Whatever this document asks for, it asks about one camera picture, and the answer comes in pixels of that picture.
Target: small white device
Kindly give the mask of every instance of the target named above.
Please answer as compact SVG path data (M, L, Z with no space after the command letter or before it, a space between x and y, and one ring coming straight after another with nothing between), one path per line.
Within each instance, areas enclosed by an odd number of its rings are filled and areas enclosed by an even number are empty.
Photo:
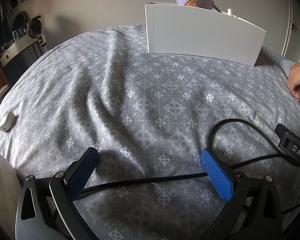
M2 118L1 118L1 121L0 121L0 129L4 132L8 131L12 125L13 125L13 122L14 122L14 113L9 111L7 112Z

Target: cartoon print on mug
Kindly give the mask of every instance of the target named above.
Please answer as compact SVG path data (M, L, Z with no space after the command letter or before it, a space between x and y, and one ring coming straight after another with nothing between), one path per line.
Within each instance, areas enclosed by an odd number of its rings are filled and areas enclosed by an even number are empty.
M193 6L193 7L200 7L202 8L201 4L198 4L199 2L196 2L195 0L189 0L185 3L186 6Z

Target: white box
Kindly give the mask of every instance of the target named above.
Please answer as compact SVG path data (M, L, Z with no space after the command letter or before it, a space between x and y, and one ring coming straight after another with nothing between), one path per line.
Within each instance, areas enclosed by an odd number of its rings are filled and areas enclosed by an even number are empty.
M181 54L254 66L266 31L238 17L175 3L145 5L148 53Z

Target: gray duvet cover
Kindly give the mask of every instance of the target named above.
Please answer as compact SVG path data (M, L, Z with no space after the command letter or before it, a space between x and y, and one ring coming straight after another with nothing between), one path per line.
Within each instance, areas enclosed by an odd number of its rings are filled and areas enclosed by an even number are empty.
M254 67L148 54L144 25L81 34L44 54L4 98L0 119L6 111L18 117L0 131L0 154L23 180L52 176L95 147L100 161L86 187L203 172L200 152L222 119L248 120L275 144L279 122L300 136L300 104L281 59L266 47ZM229 164L274 153L238 123L218 131L214 150ZM295 204L300 169L275 158L240 170L270 174L282 210ZM74 203L100 239L167 240L199 239L226 202L205 177L107 189Z

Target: gray wall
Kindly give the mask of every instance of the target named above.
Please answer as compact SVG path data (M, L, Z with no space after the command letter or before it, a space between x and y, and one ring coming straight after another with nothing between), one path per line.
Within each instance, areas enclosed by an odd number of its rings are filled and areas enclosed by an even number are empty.
M175 0L25 0L9 15L11 25L20 11L44 21L47 47L51 49L80 33L109 26L144 24L144 4ZM215 0L226 11L267 31L264 45L282 53L289 21L289 0Z

